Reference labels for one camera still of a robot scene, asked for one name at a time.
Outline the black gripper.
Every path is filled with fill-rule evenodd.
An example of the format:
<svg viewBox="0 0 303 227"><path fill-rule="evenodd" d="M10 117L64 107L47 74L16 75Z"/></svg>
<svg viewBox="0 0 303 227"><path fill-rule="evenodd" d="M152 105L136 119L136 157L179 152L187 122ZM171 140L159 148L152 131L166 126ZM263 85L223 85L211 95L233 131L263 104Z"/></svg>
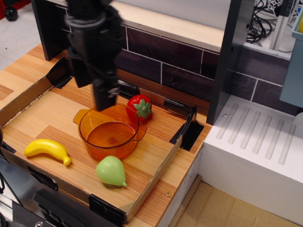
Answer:
<svg viewBox="0 0 303 227"><path fill-rule="evenodd" d="M122 50L121 23L68 25L72 30L69 63L78 87L93 84L98 111L115 106L120 86L114 61Z"/></svg>

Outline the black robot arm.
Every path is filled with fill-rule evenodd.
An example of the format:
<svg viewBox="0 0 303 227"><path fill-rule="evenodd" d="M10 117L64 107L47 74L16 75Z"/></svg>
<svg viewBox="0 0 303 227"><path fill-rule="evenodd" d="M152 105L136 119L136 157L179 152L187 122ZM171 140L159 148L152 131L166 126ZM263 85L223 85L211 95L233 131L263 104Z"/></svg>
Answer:
<svg viewBox="0 0 303 227"><path fill-rule="evenodd" d="M119 93L115 59L122 50L122 19L109 0L69 0L64 20L68 61L78 87L93 86L95 107L103 111L116 104Z"/></svg>

